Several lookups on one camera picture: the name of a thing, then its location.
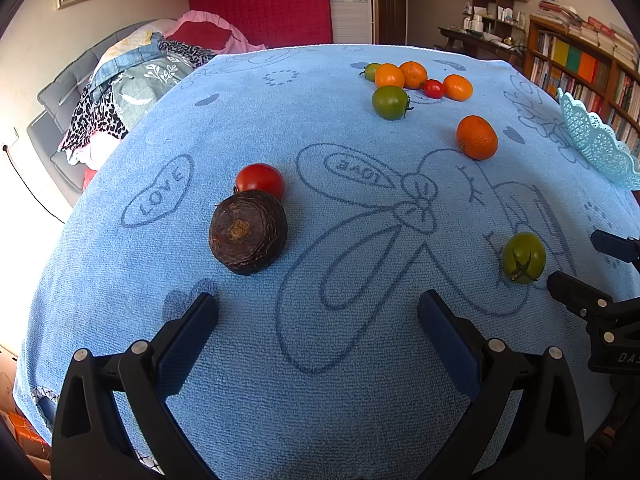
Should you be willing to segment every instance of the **leopard print fabric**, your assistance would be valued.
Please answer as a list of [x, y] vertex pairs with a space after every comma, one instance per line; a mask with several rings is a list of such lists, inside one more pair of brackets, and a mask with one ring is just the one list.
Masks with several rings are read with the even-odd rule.
[[215, 57], [215, 53], [208, 48], [193, 46], [181, 41], [160, 40], [158, 49], [162, 52], [172, 52], [186, 59], [194, 69], [207, 64]]
[[116, 113], [111, 86], [94, 104], [89, 92], [90, 85], [89, 81], [82, 91], [80, 102], [71, 117], [71, 127], [58, 148], [60, 152], [71, 155], [75, 150], [84, 148], [94, 132], [106, 132], [117, 139], [123, 139], [129, 133]]

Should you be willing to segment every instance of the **brown door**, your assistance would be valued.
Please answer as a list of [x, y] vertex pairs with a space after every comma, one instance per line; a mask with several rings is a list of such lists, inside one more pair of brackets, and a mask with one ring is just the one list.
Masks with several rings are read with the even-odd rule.
[[406, 43], [406, 0], [378, 0], [378, 43]]

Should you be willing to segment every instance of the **beet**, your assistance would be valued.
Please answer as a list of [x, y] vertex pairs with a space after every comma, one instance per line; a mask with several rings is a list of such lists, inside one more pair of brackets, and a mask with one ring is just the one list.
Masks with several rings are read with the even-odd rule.
[[241, 191], [218, 205], [209, 227], [215, 258], [248, 276], [271, 265], [287, 240], [287, 217], [280, 202], [260, 190]]

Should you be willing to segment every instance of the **green tomato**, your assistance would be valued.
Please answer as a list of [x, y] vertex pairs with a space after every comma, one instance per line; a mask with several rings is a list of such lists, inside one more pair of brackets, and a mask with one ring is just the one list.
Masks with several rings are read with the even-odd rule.
[[507, 242], [502, 253], [502, 268], [515, 283], [533, 283], [545, 270], [546, 251], [533, 233], [518, 233]]
[[411, 99], [397, 86], [381, 86], [371, 97], [371, 103], [381, 117], [395, 121], [406, 115]]
[[376, 70], [380, 66], [380, 63], [369, 63], [365, 68], [364, 72], [360, 72], [360, 75], [364, 74], [364, 77], [369, 81], [376, 80]]

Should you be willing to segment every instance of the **red tomato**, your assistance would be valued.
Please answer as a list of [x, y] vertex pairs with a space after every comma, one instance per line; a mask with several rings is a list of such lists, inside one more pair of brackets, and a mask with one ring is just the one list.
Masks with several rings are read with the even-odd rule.
[[250, 164], [242, 168], [236, 176], [238, 191], [259, 189], [272, 194], [278, 200], [284, 197], [284, 178], [273, 166], [268, 164]]
[[424, 94], [431, 99], [442, 99], [444, 95], [444, 85], [435, 79], [429, 79], [422, 89]]

